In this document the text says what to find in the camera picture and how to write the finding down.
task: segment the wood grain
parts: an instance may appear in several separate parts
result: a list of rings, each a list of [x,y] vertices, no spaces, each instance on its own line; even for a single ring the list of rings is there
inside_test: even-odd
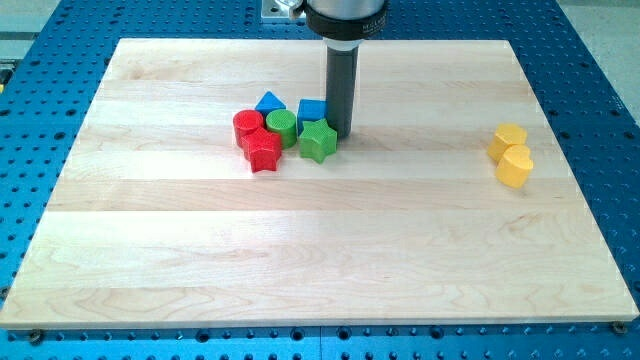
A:
[[[338,153],[318,165],[294,147],[278,172],[252,174],[233,113],[266,89],[294,111],[321,98],[323,58],[316,41],[121,40],[0,324],[638,315],[506,42],[366,42]],[[529,133],[536,166],[520,190],[485,153],[501,122]]]

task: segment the colored shape block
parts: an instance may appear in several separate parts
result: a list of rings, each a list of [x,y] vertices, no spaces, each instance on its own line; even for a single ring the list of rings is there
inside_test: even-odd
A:
[[[289,110],[274,110],[267,116],[267,129],[280,134],[282,148],[292,147],[298,141],[296,115]]]
[[[533,161],[529,158],[531,150],[525,145],[509,147],[496,168],[496,178],[512,188],[521,188],[533,169]]]
[[[242,147],[242,137],[263,127],[264,118],[262,114],[255,110],[242,110],[233,116],[233,130],[236,135],[236,144],[240,147]]]
[[[325,157],[336,152],[337,143],[338,133],[329,127],[326,119],[305,121],[300,134],[300,156],[322,164]]]
[[[527,131],[517,124],[500,124],[493,134],[493,141],[487,149],[487,154],[495,161],[500,161],[502,154],[513,145],[524,145],[527,141]]]
[[[285,104],[278,99],[271,91],[267,91],[262,99],[256,105],[256,110],[259,111],[265,118],[270,112],[280,109],[286,109]]]
[[[327,111],[327,103],[323,100],[300,100],[298,106],[298,136],[304,130],[305,121],[318,121],[325,118]]]
[[[280,135],[259,128],[242,138],[244,157],[251,163],[251,171],[276,171],[282,155]]]

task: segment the yellow block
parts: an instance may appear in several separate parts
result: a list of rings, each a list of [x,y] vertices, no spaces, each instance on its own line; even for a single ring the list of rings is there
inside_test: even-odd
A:
[[[533,169],[530,154],[531,150],[526,145],[510,146],[498,163],[496,178],[512,188],[521,188]]]
[[[527,141],[527,131],[517,124],[500,124],[493,134],[493,141],[487,149],[487,154],[498,162],[502,154],[513,145],[524,145]]]

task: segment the green block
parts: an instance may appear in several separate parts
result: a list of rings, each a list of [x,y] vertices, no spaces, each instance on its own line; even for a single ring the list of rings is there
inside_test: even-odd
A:
[[[338,133],[329,127],[327,119],[304,121],[304,130],[300,134],[300,156],[311,158],[318,164],[335,153],[338,146]]]
[[[280,134],[282,148],[287,149],[296,144],[296,115],[289,110],[274,110],[267,115],[267,130]]]

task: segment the blue cube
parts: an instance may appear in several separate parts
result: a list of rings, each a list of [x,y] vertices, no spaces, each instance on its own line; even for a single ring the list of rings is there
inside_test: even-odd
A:
[[[298,136],[304,130],[302,123],[304,121],[318,121],[326,117],[327,102],[324,100],[300,100],[298,106]]]
[[[256,111],[259,111],[265,119],[270,112],[286,108],[287,107],[284,105],[284,103],[280,101],[280,99],[278,99],[271,91],[267,91],[262,99],[260,99],[260,102],[258,102],[258,105],[256,105]]]

